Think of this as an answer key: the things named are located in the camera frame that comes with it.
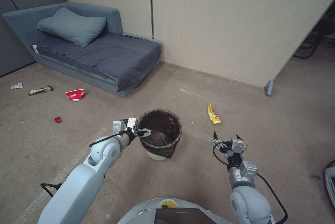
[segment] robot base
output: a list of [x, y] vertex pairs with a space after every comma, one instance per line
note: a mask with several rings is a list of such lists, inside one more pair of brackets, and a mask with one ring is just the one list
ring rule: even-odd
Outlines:
[[155, 222], [156, 209], [159, 209], [164, 202], [170, 202], [178, 208], [192, 208], [199, 209], [207, 215], [212, 221], [220, 224], [233, 224], [232, 222], [206, 210], [198, 204], [175, 199], [175, 198], [156, 198], [137, 204], [117, 224], [148, 224]]

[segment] wall panel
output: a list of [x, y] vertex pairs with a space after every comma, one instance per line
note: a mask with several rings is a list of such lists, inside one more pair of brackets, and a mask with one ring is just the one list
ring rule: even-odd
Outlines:
[[153, 0], [163, 60], [265, 86], [332, 0]]

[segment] chair leg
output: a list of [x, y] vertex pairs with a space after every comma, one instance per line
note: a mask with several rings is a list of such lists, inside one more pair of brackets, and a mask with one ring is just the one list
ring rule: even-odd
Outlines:
[[308, 56], [306, 56], [306, 57], [302, 57], [302, 56], [299, 56], [299, 55], [293, 55], [293, 56], [296, 57], [296, 58], [300, 58], [300, 59], [307, 59], [307, 58], [311, 57], [314, 54], [314, 52], [317, 49], [317, 47], [320, 44], [320, 42], [322, 41], [322, 39], [323, 39], [323, 35], [318, 34], [318, 36], [317, 36], [317, 38], [315, 40], [315, 44], [314, 44], [313, 50], [312, 50], [312, 52]]

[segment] white bin base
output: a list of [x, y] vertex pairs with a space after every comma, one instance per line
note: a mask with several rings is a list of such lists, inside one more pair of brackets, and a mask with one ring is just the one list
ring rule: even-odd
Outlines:
[[157, 160], [157, 161], [161, 161], [161, 160], [165, 160], [165, 159], [167, 159], [167, 158], [165, 158], [165, 157], [163, 157], [163, 156], [159, 156], [159, 155], [153, 154], [153, 153], [151, 153], [151, 152], [149, 152], [149, 151], [147, 151], [147, 150], [146, 150], [146, 153], [147, 153], [147, 155], [148, 155], [150, 158], [152, 158], [152, 159], [154, 159], [154, 160]]

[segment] sofa bed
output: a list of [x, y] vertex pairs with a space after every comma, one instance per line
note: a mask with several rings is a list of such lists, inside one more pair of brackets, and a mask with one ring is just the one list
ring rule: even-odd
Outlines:
[[[83, 17], [105, 17], [102, 32], [84, 47], [37, 24], [62, 7]], [[124, 34], [115, 8], [65, 2], [4, 13], [34, 59], [45, 66], [120, 96], [127, 96], [160, 62], [160, 41]]]

